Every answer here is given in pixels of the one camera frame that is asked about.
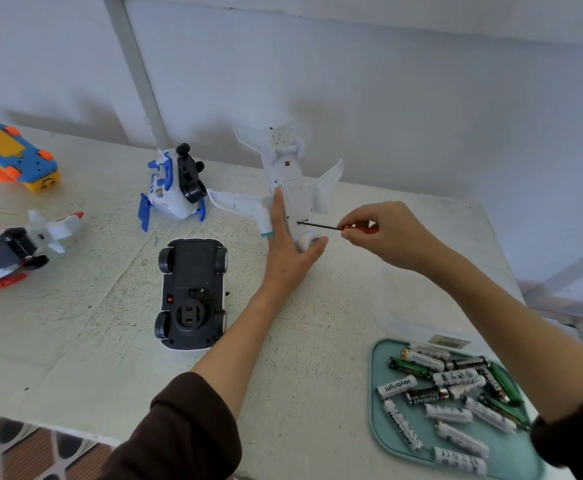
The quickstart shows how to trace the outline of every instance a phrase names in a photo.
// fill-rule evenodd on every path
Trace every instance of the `red screwdriver handle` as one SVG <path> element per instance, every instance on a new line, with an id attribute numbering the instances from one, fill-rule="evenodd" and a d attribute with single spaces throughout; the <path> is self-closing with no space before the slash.
<path id="1" fill-rule="evenodd" d="M 373 227 L 356 227 L 355 225 L 351 225 L 351 224 L 345 224 L 343 227 L 344 229 L 358 229 L 363 231 L 365 234 L 375 234 L 378 232 L 378 226 L 375 225 Z"/>

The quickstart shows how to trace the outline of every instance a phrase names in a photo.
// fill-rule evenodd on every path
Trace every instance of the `white table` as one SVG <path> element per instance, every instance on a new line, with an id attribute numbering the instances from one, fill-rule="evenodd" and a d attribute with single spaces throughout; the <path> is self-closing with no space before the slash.
<path id="1" fill-rule="evenodd" d="M 0 291 L 0 416 L 119 444 L 146 414 L 152 397 L 202 353 L 176 352 L 154 337 L 161 304 L 158 252 L 178 237 L 220 239 L 229 248 L 228 324 L 258 288 L 266 241 L 255 225 L 213 207 L 207 220 L 161 221 L 149 233 L 136 218 L 155 152 L 20 128 L 51 151 L 63 174 L 52 193 L 0 184 L 0 224 L 25 222 L 28 209 L 49 218 L 83 210 L 87 228 L 63 255 Z M 307 158 L 311 158 L 309 149 Z M 261 169 L 206 162 L 209 188 L 265 193 Z M 363 203 L 403 200 L 443 241 L 479 264 L 520 298 L 477 203 L 340 183 L 333 223 Z M 386 334 L 373 316 L 370 283 L 377 262 L 330 234 L 325 255 L 281 311 L 265 342 L 239 420 L 239 472 L 262 480 L 372 477 L 451 478 L 381 450 L 367 426 L 367 357 Z M 396 296 L 411 320 L 476 335 L 455 304 L 422 278 L 404 275 Z M 453 320 L 431 316 L 427 306 Z M 558 478 L 562 474 L 551 474 Z"/>

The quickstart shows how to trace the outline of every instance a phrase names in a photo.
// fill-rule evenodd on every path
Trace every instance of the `green battery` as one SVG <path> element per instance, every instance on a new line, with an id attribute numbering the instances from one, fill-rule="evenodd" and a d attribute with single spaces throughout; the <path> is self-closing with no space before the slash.
<path id="1" fill-rule="evenodd" d="M 509 404 L 504 404 L 494 399 L 493 397 L 489 397 L 485 393 L 482 393 L 478 396 L 478 402 L 484 404 L 489 409 L 500 413 L 505 418 L 511 419 L 519 429 L 524 431 L 528 431 L 531 428 L 531 421 L 529 421 L 529 417 L 523 411 L 520 411 Z"/>
<path id="2" fill-rule="evenodd" d="M 389 357 L 389 366 L 397 371 L 402 371 L 406 374 L 413 374 L 416 377 L 423 379 L 431 379 L 431 371 L 422 365 L 407 362 L 396 357 Z"/>
<path id="3" fill-rule="evenodd" d="M 522 396 L 516 383 L 511 380 L 509 374 L 504 371 L 502 367 L 496 365 L 495 363 L 489 366 L 489 371 L 492 373 L 498 384 L 503 388 L 504 393 L 509 396 L 510 404 L 512 406 L 518 407 L 522 404 Z"/>

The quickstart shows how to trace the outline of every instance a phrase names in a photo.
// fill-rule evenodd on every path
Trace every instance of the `orange and blue toy car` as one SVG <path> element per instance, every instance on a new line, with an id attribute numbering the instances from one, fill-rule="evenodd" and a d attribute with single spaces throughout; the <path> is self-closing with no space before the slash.
<path id="1" fill-rule="evenodd" d="M 0 182 L 20 182 L 37 194 L 59 181 L 58 163 L 51 153 L 36 148 L 13 126 L 0 124 Z"/>

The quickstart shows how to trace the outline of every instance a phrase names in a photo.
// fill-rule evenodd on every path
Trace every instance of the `battery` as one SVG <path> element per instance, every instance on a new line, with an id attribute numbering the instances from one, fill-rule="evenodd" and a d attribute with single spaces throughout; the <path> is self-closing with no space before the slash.
<path id="1" fill-rule="evenodd" d="M 435 404 L 424 405 L 424 415 L 430 419 L 438 419 L 450 423 L 469 424 L 474 420 L 474 415 L 468 409 L 448 408 Z"/>
<path id="2" fill-rule="evenodd" d="M 392 369 L 404 372 L 406 374 L 411 374 L 416 377 L 423 379 L 431 378 L 431 371 L 426 367 L 416 363 L 407 362 L 406 360 L 401 360 L 396 357 L 389 357 L 389 366 Z"/>
<path id="3" fill-rule="evenodd" d="M 438 465 L 463 470 L 479 477 L 487 476 L 487 464 L 485 460 L 477 456 L 466 455 L 435 446 L 433 448 L 433 461 Z"/>
<path id="4" fill-rule="evenodd" d="M 429 344 L 416 344 L 415 342 L 410 343 L 407 348 L 418 354 L 429 355 L 429 357 L 437 358 L 440 360 L 449 360 L 451 355 L 447 349 L 442 347 L 436 347 L 435 345 Z"/>
<path id="5" fill-rule="evenodd" d="M 480 374 L 475 369 L 461 369 L 459 371 L 434 372 L 431 380 L 436 386 L 453 386 L 455 384 L 473 384 L 478 382 Z"/>
<path id="6" fill-rule="evenodd" d="M 457 371 L 458 369 L 478 368 L 481 365 L 489 366 L 489 359 L 484 355 L 478 357 L 464 357 L 457 360 L 448 360 L 445 362 L 445 367 L 448 371 Z"/>
<path id="7" fill-rule="evenodd" d="M 500 401 L 497 401 L 493 397 L 489 397 L 486 394 L 479 395 L 478 402 L 480 404 L 484 404 L 489 409 L 500 413 L 505 418 L 512 420 L 514 423 L 516 423 L 519 429 L 524 431 L 530 430 L 531 421 L 529 420 L 527 413 L 524 411 L 520 411 L 509 404 L 501 403 Z"/>
<path id="8" fill-rule="evenodd" d="M 415 431 L 411 429 L 405 417 L 400 414 L 400 411 L 398 411 L 393 401 L 390 399 L 384 401 L 382 409 L 387 413 L 387 416 L 389 416 L 389 419 L 391 419 L 391 422 L 394 424 L 405 443 L 407 443 L 407 446 L 409 446 L 412 451 L 420 450 L 420 448 L 423 447 L 423 443 L 418 439 L 418 435 L 415 434 Z"/>
<path id="9" fill-rule="evenodd" d="M 413 389 L 418 385 L 415 377 L 407 376 L 404 379 L 398 379 L 397 381 L 390 382 L 389 384 L 383 384 L 382 386 L 376 387 L 376 392 L 381 399 L 389 399 L 390 397 L 400 394 L 408 389 Z"/>
<path id="10" fill-rule="evenodd" d="M 475 402 L 470 397 L 465 398 L 465 407 L 477 418 L 480 418 L 505 433 L 514 433 L 516 431 L 516 423 L 511 419 L 505 418 L 502 414 L 489 409 L 484 404 Z"/>
<path id="11" fill-rule="evenodd" d="M 522 404 L 522 395 L 516 386 L 516 383 L 511 379 L 509 374 L 498 364 L 493 363 L 489 366 L 489 372 L 492 373 L 498 384 L 503 388 L 504 393 L 509 396 L 509 404 L 518 407 Z"/>
<path id="12" fill-rule="evenodd" d="M 447 423 L 438 421 L 438 423 L 436 423 L 436 434 L 441 438 L 454 443 L 457 447 L 469 451 L 472 455 L 479 456 L 483 460 L 489 459 L 489 446 Z"/>
<path id="13" fill-rule="evenodd" d="M 447 387 L 447 390 L 452 399 L 460 399 L 468 392 L 478 389 L 479 387 L 484 387 L 486 384 L 487 380 L 483 376 L 479 376 L 477 382 L 474 382 L 473 384 L 457 384 L 456 386 Z"/>
<path id="14" fill-rule="evenodd" d="M 409 349 L 403 349 L 401 359 L 406 360 L 407 362 L 422 365 L 423 367 L 426 367 L 427 369 L 430 369 L 434 372 L 442 372 L 445 370 L 445 363 L 443 361 L 434 359 L 428 355 L 418 354 L 418 352 L 413 352 Z"/>
<path id="15" fill-rule="evenodd" d="M 405 398 L 410 406 L 414 404 L 435 403 L 449 398 L 449 392 L 444 387 L 429 387 L 407 391 Z"/>
<path id="16" fill-rule="evenodd" d="M 479 367 L 478 371 L 487 380 L 487 384 L 489 384 L 489 388 L 493 391 L 494 395 L 500 401 L 504 402 L 505 404 L 509 404 L 509 402 L 511 402 L 511 399 L 509 399 L 509 396 L 505 393 L 503 387 L 500 386 L 500 382 L 498 382 L 495 379 L 491 371 L 489 371 L 489 369 L 485 366 Z"/>

